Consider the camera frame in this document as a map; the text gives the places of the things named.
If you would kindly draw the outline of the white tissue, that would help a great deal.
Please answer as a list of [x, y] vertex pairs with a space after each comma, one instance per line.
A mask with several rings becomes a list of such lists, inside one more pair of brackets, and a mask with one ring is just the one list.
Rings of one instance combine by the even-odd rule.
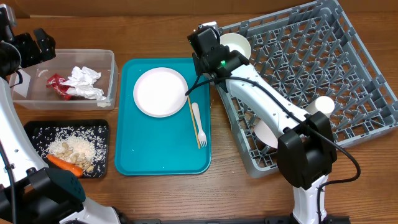
[[101, 72], [88, 67], [77, 67], [72, 69], [71, 75], [61, 86], [67, 87], [66, 93], [85, 100], [97, 101], [97, 106], [105, 107], [110, 104], [105, 91], [109, 87], [109, 79]]

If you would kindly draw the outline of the orange carrot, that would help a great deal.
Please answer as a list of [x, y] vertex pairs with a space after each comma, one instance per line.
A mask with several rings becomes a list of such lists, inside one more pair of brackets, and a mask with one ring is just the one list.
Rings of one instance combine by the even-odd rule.
[[63, 169], [63, 170], [68, 170], [70, 171], [72, 174], [74, 174], [76, 177], [80, 178], [83, 176], [83, 169], [72, 164], [69, 163], [67, 161], [64, 161], [56, 156], [53, 156], [51, 154], [47, 154], [47, 159], [53, 163], [54, 165], [56, 165], [57, 167]]

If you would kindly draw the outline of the large white plate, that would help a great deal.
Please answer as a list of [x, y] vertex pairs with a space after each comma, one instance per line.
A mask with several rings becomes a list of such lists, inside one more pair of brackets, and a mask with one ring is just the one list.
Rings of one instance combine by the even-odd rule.
[[188, 91], [186, 79], [176, 70], [157, 67], [144, 72], [134, 85], [133, 98], [144, 114], [165, 118], [180, 111]]

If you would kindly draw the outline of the wooden chopstick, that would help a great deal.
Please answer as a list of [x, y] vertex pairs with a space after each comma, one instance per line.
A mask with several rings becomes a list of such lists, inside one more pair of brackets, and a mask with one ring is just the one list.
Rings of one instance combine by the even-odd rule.
[[191, 104], [189, 95], [187, 96], [187, 100], [188, 100], [188, 107], [190, 109], [190, 114], [191, 114], [191, 117], [192, 117], [192, 123], [193, 123], [193, 129], [194, 129], [194, 132], [195, 132], [195, 137], [196, 137], [196, 140], [197, 140], [197, 146], [198, 146], [199, 149], [201, 149], [200, 141], [199, 141], [199, 138], [198, 138], [197, 126], [196, 126], [196, 123], [195, 123], [195, 118], [194, 118], [194, 114], [193, 114], [193, 110], [192, 110], [192, 104]]

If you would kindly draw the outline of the white bowl with food scraps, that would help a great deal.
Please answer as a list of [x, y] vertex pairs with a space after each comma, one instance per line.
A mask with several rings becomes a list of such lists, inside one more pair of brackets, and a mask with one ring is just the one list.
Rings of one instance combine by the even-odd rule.
[[242, 35], [237, 33], [228, 33], [220, 36], [220, 43], [229, 47], [229, 51], [237, 50], [247, 59], [251, 56], [251, 45]]

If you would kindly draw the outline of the pink small bowl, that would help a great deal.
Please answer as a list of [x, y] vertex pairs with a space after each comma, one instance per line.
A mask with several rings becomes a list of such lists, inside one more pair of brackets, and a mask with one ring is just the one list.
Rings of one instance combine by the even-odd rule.
[[278, 142], [277, 142], [276, 136], [271, 131], [271, 129], [268, 127], [268, 125], [265, 122], [263, 122], [263, 120], [260, 120], [255, 125], [254, 133], [257, 136], [257, 138], [260, 141], [262, 141], [264, 144], [267, 144], [268, 146], [270, 146], [272, 148], [278, 147]]

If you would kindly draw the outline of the grey dishwasher rack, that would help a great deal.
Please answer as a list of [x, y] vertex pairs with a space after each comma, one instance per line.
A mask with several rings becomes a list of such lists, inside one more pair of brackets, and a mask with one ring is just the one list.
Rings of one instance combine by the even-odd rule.
[[397, 97], [337, 1], [313, 1], [220, 27], [250, 43], [256, 71], [283, 97], [305, 108], [335, 102], [330, 122], [341, 147], [397, 128]]

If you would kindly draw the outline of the white plastic cup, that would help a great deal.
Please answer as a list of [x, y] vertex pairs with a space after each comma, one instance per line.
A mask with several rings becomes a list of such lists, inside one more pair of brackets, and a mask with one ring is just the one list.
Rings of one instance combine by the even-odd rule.
[[316, 112], [322, 112], [327, 118], [330, 118], [332, 112], [335, 109], [334, 101], [328, 96], [319, 96], [317, 99], [312, 101], [305, 110], [310, 114]]

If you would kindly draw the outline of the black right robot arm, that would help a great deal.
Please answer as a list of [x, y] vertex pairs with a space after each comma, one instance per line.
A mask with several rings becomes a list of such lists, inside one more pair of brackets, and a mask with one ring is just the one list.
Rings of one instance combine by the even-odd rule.
[[200, 26], [188, 35], [196, 73], [209, 74], [211, 82], [248, 106], [277, 138], [278, 169], [294, 188], [291, 221], [324, 223], [323, 188], [337, 159], [330, 119], [295, 106], [273, 89], [250, 63], [249, 42], [236, 37], [227, 44], [213, 26]]

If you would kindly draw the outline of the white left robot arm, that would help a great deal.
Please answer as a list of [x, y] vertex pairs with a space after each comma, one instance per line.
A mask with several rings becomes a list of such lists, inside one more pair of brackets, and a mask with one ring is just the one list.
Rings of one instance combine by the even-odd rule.
[[69, 170], [49, 167], [38, 155], [15, 111], [7, 76], [55, 58], [43, 29], [14, 35], [14, 11], [1, 5], [1, 218], [12, 223], [129, 223], [114, 207], [85, 195]]

